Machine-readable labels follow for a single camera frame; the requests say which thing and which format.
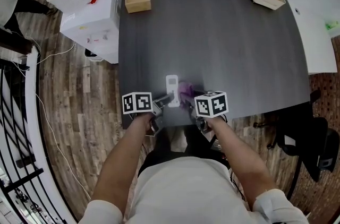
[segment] black office chair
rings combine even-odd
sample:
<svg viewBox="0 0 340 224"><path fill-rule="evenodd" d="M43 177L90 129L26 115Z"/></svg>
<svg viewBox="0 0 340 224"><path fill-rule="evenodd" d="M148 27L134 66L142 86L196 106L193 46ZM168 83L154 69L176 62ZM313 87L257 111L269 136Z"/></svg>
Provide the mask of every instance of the black office chair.
<svg viewBox="0 0 340 224"><path fill-rule="evenodd" d="M274 122L254 123L255 128L275 126L275 140L267 148L277 144L289 156L300 156L315 182L322 170L333 172L339 149L338 133L328 128L325 118L313 117L312 104L320 95L320 90L316 90L310 102L277 111Z"/></svg>

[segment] wire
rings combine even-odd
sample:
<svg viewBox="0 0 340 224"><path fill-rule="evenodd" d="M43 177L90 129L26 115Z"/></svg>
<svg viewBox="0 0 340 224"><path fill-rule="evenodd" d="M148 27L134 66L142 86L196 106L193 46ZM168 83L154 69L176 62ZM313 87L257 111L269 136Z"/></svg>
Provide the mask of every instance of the wire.
<svg viewBox="0 0 340 224"><path fill-rule="evenodd" d="M231 171L231 174L230 174L230 180L233 182L233 184L236 186L237 190L240 192L241 198L245 201L245 198L244 198L243 193L241 192L241 190L240 190L239 187L237 186L236 181L234 180L234 171L233 171L233 170Z"/></svg>
<svg viewBox="0 0 340 224"><path fill-rule="evenodd" d="M147 156L148 155L147 149L145 148L144 144L142 144L142 146L143 146L143 149L144 149L144 152L145 152L145 156Z"/></svg>
<svg viewBox="0 0 340 224"><path fill-rule="evenodd" d="M91 196L90 196L89 193L86 191L85 187L80 183L80 181L77 179L77 177L76 177L75 174L73 173L73 170L72 170L72 168L71 168L71 166L70 166L69 161L67 160L66 156L64 155L64 153L63 153L62 150L60 149L60 147L59 147L59 145L58 145L58 142L57 142L57 139L56 139L56 137L55 137L55 133L54 133L54 131L53 131L53 129L52 129L52 126L51 126L50 122L48 121L47 114L46 114L46 111L45 111L44 103L42 102L42 100L39 98L39 96L38 96L37 94L36 94L36 96L37 96L37 98L39 99L39 101L41 102L42 109L44 110L44 114L45 114L45 118L46 118L47 124L48 124L49 128L51 129L51 131L52 131L52 133L53 133L53 138L54 138L54 141L55 141L55 143L56 143L56 145L57 145L57 148L58 148L59 152L60 152L61 155L64 157L64 159L65 159L67 165L68 165L69 168L70 168L71 174L73 175L73 177L75 178L75 180L76 180L76 181L79 183L79 185L83 188L83 190L84 190L84 192L86 193L87 197L88 197L89 199L91 199Z"/></svg>
<svg viewBox="0 0 340 224"><path fill-rule="evenodd" d="M62 52L62 53L57 53L57 54L49 55L49 56L47 56L44 60L46 60L46 59L47 59L48 57L50 57L50 56L54 56L54 55L66 53L66 52L70 51L73 47L74 47L74 42L73 42L73 46L72 46L69 50L67 50L67 51L65 51L65 52ZM21 69L16 65L16 63L14 63L14 62L12 62L12 63L19 69L20 73L24 76L24 78L26 78L26 76L23 74L23 72L25 72L25 71L27 71L27 70L21 70ZM48 120L48 118L47 118L47 114L46 114L46 110L45 110L45 105L44 105L43 101L39 98L39 96L38 96L37 94L36 94L36 97L37 97L37 98L39 99L39 101L41 102L42 109L43 109L44 114L45 114L45 119L46 119L46 121L47 121L47 124L48 124L49 128L50 128L51 131L52 131L53 138L54 138L54 141L55 141L55 143L56 143L56 146L57 146L59 152L61 153L61 155L62 155L63 158L65 159L67 165L68 165L69 168L70 168L71 174L73 175L73 177L75 178L75 180L77 181L77 183L83 188L83 190L85 191L87 197L88 197L89 199L91 199L91 196L90 196L89 193L86 191L85 187L84 187L84 186L80 183L80 181L77 179L76 175L74 174L74 172L73 172L73 170L72 170L72 168L71 168L71 165L70 165L69 161L67 160L66 156L64 155L64 153L62 152L62 150L60 149L60 147L59 147L59 145L58 145L58 142L57 142L57 139L56 139L56 137L55 137L55 133L54 133L54 131L53 131L53 128L52 128L52 126L51 126L51 124L50 124L50 122L49 122L49 120Z"/></svg>
<svg viewBox="0 0 340 224"><path fill-rule="evenodd" d="M49 57L51 57L51 56L56 56L56 55L64 54L64 53L67 53L67 52L71 51L71 50L74 48L74 45L75 45L75 42L73 42L72 47L71 47L70 49L68 49L67 51L48 55L45 59L41 60L41 61L40 61L39 63L37 63L36 65L42 63L43 61L45 61L47 58L49 58ZM26 70L21 70L20 68L18 68L18 69L20 70L20 72L25 72L25 71L29 70L29 68L26 69Z"/></svg>
<svg viewBox="0 0 340 224"><path fill-rule="evenodd" d="M36 45L37 45L37 47L39 48L39 55L38 55L38 58L40 57L40 55L41 55L41 47L39 46L39 44L32 38L32 37L30 37L30 36L22 36L22 35L20 35L19 33L17 33L16 31L11 31L11 33L16 33L17 35L19 35L19 36L21 36L21 37L23 37L23 38L30 38L30 39L32 39L33 40L33 42L34 43L36 43Z"/></svg>
<svg viewBox="0 0 340 224"><path fill-rule="evenodd" d="M48 55L45 59L43 59L43 60L41 60L39 63L37 63L37 65L40 64L40 63L42 63L43 61L45 61L47 58L49 58L49 57L51 57L51 56L55 56L55 55L59 55L59 54L64 54L64 53L66 53L66 52L71 51L71 50L74 48L74 45L75 45L75 42L73 42L72 47L71 47L69 50L67 50L67 51L60 52L60 53L56 53L56 54L50 54L50 55Z"/></svg>

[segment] white desk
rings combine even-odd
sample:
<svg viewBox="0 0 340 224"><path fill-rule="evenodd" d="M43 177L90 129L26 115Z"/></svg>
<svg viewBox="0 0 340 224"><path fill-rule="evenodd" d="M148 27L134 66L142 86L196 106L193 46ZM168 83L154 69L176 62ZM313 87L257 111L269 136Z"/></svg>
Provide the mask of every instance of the white desk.
<svg viewBox="0 0 340 224"><path fill-rule="evenodd" d="M290 0L288 2L300 31L308 73L337 72L333 45L325 21L306 8L297 6Z"/></svg>

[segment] person's leg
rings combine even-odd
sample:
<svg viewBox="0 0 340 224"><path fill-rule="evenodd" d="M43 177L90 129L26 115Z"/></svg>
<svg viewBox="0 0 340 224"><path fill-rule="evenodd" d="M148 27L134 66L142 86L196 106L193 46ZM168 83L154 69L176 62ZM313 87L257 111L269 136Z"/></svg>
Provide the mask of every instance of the person's leg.
<svg viewBox="0 0 340 224"><path fill-rule="evenodd" d="M166 129L162 129L156 136L156 144L154 147L156 151L171 151L171 143Z"/></svg>
<svg viewBox="0 0 340 224"><path fill-rule="evenodd" d="M196 125L188 125L184 128L184 134L188 146L185 152L193 156L202 151L210 150L210 143L197 128Z"/></svg>
<svg viewBox="0 0 340 224"><path fill-rule="evenodd" d="M212 150L210 142L204 137L196 125L186 126L184 129L184 134L188 144L185 149L185 154L198 158L218 161L229 169L230 166L228 161L224 160L224 153Z"/></svg>
<svg viewBox="0 0 340 224"><path fill-rule="evenodd" d="M18 0L14 9L15 13L30 12L37 14L47 14L50 8L34 0Z"/></svg>
<svg viewBox="0 0 340 224"><path fill-rule="evenodd" d="M11 18L7 21L6 25L4 26L6 29L9 29L13 32L17 32L20 36L24 37L23 34L21 33L21 30L19 28L18 21L15 17L15 14L12 14Z"/></svg>

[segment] person's hand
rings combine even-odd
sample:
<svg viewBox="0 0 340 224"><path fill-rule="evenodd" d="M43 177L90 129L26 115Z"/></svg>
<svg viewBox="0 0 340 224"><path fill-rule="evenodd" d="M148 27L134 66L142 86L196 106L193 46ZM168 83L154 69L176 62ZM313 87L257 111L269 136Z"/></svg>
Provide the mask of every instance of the person's hand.
<svg viewBox="0 0 340 224"><path fill-rule="evenodd" d="M137 123L140 123L143 127L145 127L145 131L147 132L150 130L150 119L153 117L152 113L145 113L141 114L134 118L133 121L136 121Z"/></svg>
<svg viewBox="0 0 340 224"><path fill-rule="evenodd" d="M213 118L208 118L208 117L204 117L204 120L208 123L208 126L212 129L215 128L215 126L218 123L225 123L225 121L223 120L223 118L221 118L220 116L217 117L213 117Z"/></svg>

